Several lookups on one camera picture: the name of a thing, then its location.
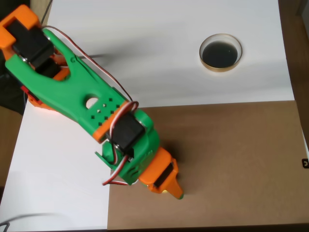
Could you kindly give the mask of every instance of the black liquid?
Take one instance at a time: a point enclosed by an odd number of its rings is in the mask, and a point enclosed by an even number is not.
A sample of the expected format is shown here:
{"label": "black liquid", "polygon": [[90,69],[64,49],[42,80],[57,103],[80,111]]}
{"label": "black liquid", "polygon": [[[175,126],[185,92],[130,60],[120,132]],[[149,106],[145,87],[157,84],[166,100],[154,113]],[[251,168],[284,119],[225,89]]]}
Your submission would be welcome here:
{"label": "black liquid", "polygon": [[223,42],[212,42],[207,45],[202,54],[202,60],[215,68],[232,66],[237,59],[237,49]]}

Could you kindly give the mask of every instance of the red wire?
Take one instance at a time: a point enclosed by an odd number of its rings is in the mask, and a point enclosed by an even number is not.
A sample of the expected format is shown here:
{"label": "red wire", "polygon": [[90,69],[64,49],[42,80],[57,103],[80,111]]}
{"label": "red wire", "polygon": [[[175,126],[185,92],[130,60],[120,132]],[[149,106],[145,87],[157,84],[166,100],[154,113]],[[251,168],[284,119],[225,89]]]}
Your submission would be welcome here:
{"label": "red wire", "polygon": [[120,173],[120,171],[123,169],[126,161],[128,160],[129,156],[128,155],[125,155],[123,157],[123,160],[120,162],[119,166],[116,168],[115,172],[113,172],[113,174],[111,175],[111,177],[106,180],[105,182],[103,182],[102,185],[107,185],[109,184],[111,181],[113,181],[117,176],[118,174]]}
{"label": "red wire", "polygon": [[93,62],[103,73],[105,73],[106,75],[108,75],[114,82],[117,83],[117,85],[127,94],[127,96],[129,97],[129,99],[131,101],[133,101],[133,99],[131,98],[130,94],[125,90],[125,88],[117,81],[117,79],[115,77],[113,77],[113,75],[111,75],[108,71],[106,71],[104,68],[102,68],[98,63],[96,63],[89,55],[87,55],[86,52],[84,52],[66,33],[64,33],[63,31],[61,31],[58,28],[55,28],[53,26],[43,26],[42,28],[52,28],[56,31],[58,31],[61,35],[63,35],[67,40],[69,40],[81,53],[84,57],[86,57],[88,60],[90,60],[91,62]]}

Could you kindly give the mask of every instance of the round container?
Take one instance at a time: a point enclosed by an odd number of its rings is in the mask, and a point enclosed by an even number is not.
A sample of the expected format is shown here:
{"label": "round container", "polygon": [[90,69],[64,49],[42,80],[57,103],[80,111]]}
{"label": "round container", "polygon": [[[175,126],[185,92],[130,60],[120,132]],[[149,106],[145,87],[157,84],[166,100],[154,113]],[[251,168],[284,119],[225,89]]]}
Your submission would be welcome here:
{"label": "round container", "polygon": [[238,65],[242,55],[240,42],[229,34],[215,34],[201,44],[199,57],[211,71],[225,72]]}

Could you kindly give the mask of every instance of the orange joint bracket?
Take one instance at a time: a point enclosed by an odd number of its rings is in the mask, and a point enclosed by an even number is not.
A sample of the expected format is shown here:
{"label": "orange joint bracket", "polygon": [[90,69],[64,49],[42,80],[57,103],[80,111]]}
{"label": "orange joint bracket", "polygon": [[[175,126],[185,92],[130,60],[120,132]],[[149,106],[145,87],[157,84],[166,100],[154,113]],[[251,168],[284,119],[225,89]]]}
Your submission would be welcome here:
{"label": "orange joint bracket", "polygon": [[38,17],[26,5],[19,6],[16,10],[6,16],[0,22],[0,49],[3,51],[5,60],[8,60],[15,54],[12,45],[16,42],[16,39],[8,32],[6,27],[16,19],[28,30],[34,26],[41,26]]}
{"label": "orange joint bracket", "polygon": [[[156,186],[159,178],[162,177],[163,173],[165,173],[171,165],[171,172],[159,186]],[[176,160],[172,158],[168,151],[160,147],[147,169],[140,175],[139,180],[147,185],[147,188],[152,192],[162,193],[166,190],[177,199],[182,199],[183,190],[176,180],[177,173],[178,166]]]}

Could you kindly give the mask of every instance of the black cable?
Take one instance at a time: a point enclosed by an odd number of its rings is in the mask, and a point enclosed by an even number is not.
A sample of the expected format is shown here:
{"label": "black cable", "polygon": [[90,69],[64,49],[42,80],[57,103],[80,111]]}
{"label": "black cable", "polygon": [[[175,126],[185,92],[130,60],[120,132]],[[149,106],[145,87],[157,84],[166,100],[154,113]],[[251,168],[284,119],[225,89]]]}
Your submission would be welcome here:
{"label": "black cable", "polygon": [[11,221],[15,221],[15,220],[18,220],[18,219],[21,219],[21,218],[37,217],[37,216],[50,216],[50,215],[53,215],[53,214],[51,214],[51,213],[23,214],[23,215],[19,215],[19,216],[16,216],[16,217],[12,217],[8,220],[5,220],[4,222],[0,223],[0,227],[5,226],[3,232],[7,232],[8,229],[9,229]]}
{"label": "black cable", "polygon": [[1,227],[1,226],[5,226],[3,232],[7,232],[8,229],[9,229],[10,223],[9,223],[9,222],[4,222],[4,223],[1,223],[1,224],[0,224],[0,227]]}
{"label": "black cable", "polygon": [[52,2],[53,2],[53,0],[50,0],[49,3],[48,3],[47,8],[46,8],[46,11],[45,11],[45,13],[44,13],[44,15],[43,15],[43,18],[42,18],[42,20],[41,20],[41,24],[43,24],[44,19],[45,19],[46,15],[47,15],[48,9],[49,9],[50,5],[52,4]]}

